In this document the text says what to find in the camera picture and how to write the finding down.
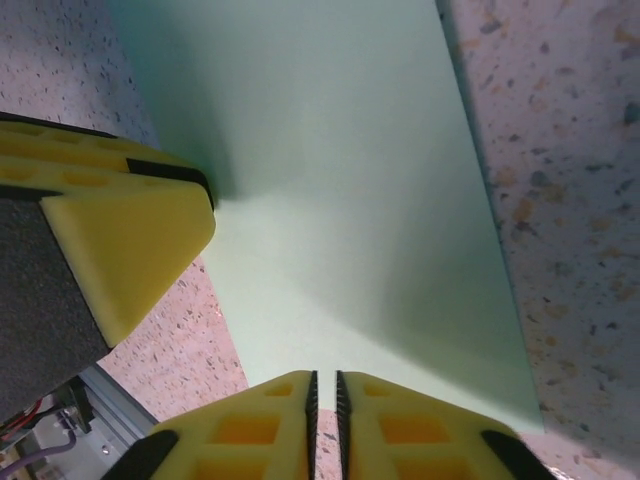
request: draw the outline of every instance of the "rectangular cutout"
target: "rectangular cutout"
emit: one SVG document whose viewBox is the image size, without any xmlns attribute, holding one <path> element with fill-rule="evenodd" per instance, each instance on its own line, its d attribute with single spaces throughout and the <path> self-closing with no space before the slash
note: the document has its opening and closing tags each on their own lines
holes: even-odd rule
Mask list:
<svg viewBox="0 0 640 480">
<path fill-rule="evenodd" d="M 229 415 L 222 419 L 209 443 L 270 445 L 280 426 L 277 415 Z"/>
<path fill-rule="evenodd" d="M 395 466 L 399 480 L 478 480 L 463 458 L 402 458 Z"/>
<path fill-rule="evenodd" d="M 262 480 L 266 469 L 264 458 L 200 460 L 190 480 Z"/>
<path fill-rule="evenodd" d="M 429 415 L 380 415 L 380 428 L 384 440 L 399 443 L 445 443 L 449 435 L 440 421 Z"/>
</svg>

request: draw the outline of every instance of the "yellow gripper pad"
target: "yellow gripper pad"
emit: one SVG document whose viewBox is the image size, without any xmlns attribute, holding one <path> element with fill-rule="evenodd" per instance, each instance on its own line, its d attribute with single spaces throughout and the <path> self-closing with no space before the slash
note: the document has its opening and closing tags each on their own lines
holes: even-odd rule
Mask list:
<svg viewBox="0 0 640 480">
<path fill-rule="evenodd" d="M 338 372 L 343 480 L 554 480 L 509 427 L 380 378 Z"/>
<path fill-rule="evenodd" d="M 315 472 L 318 386 L 298 371 L 157 425 L 103 480 L 303 480 Z"/>
<path fill-rule="evenodd" d="M 110 346 L 131 333 L 215 228 L 197 183 L 7 156 L 0 181 L 3 197 L 41 209 Z"/>
<path fill-rule="evenodd" d="M 554 480 L 505 425 L 363 373 L 337 375 L 343 480 Z M 313 480 L 315 372 L 158 425 L 102 480 Z"/>
<path fill-rule="evenodd" d="M 0 112 L 0 155 L 82 165 L 197 183 L 206 176 L 182 159 L 109 133 Z"/>
</svg>

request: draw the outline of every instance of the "black rubber strip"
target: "black rubber strip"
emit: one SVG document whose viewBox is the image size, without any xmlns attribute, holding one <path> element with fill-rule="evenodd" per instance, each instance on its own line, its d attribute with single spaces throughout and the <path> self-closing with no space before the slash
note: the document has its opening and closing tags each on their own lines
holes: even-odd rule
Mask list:
<svg viewBox="0 0 640 480">
<path fill-rule="evenodd" d="M 521 440 L 495 430 L 485 430 L 482 439 L 513 475 L 513 480 L 555 480 Z"/>
<path fill-rule="evenodd" d="M 151 480 L 178 440 L 178 434 L 173 430 L 162 430 L 138 440 L 102 480 Z"/>
<path fill-rule="evenodd" d="M 344 373 L 336 372 L 338 436 L 340 437 L 340 463 L 342 480 L 349 478 L 349 447 L 351 445 L 351 399 Z"/>
<path fill-rule="evenodd" d="M 311 372 L 311 381 L 304 408 L 307 416 L 307 463 L 309 480 L 316 478 L 316 439 L 318 435 L 318 372 Z"/>
<path fill-rule="evenodd" d="M 25 202 L 39 202 L 44 197 L 55 197 L 62 195 L 53 190 L 42 190 L 40 188 L 16 187 L 14 185 L 0 184 L 0 198 L 11 200 L 22 200 Z"/>
<path fill-rule="evenodd" d="M 37 125 L 38 127 L 56 128 L 58 130 L 66 130 L 68 132 L 82 133 L 84 135 L 93 135 L 94 137 L 118 138 L 115 135 L 111 135 L 110 133 L 107 133 L 107 132 L 101 132 L 99 130 L 91 130 L 89 128 L 74 127 L 73 125 L 66 125 L 64 123 L 51 122 L 49 120 L 41 120 L 39 118 L 24 117 L 22 115 L 16 115 L 15 113 L 0 112 L 0 122 L 28 123 L 29 125 Z"/>
<path fill-rule="evenodd" d="M 179 165 L 168 165 L 165 163 L 149 162 L 146 160 L 136 160 L 135 158 L 127 158 L 129 173 L 137 175 L 146 175 L 148 177 L 167 178 L 172 180 L 183 180 L 185 182 L 193 182 L 201 185 L 209 196 L 211 209 L 214 209 L 213 195 L 209 188 L 207 177 L 196 168 L 181 167 Z"/>
</svg>

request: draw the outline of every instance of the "speckled countertop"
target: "speckled countertop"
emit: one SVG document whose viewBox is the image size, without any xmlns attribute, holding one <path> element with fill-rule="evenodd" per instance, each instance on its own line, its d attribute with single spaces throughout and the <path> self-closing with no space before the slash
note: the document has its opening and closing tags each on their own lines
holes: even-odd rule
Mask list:
<svg viewBox="0 0 640 480">
<path fill-rule="evenodd" d="M 439 4 L 548 431 L 526 441 L 573 478 L 638 479 L 640 2 Z M 1 110 L 157 144 L 101 1 L 0 7 Z M 160 419 L 246 387 L 199 260 L 102 364 Z"/>
</svg>

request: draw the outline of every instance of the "green sheet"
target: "green sheet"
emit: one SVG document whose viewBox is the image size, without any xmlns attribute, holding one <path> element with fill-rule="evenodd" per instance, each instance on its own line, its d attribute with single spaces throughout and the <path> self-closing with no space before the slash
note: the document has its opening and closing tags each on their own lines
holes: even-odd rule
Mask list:
<svg viewBox="0 0 640 480">
<path fill-rule="evenodd" d="M 204 253 L 251 385 L 361 370 L 541 431 L 433 2 L 111 0 L 163 147 L 219 192 Z"/>
</svg>

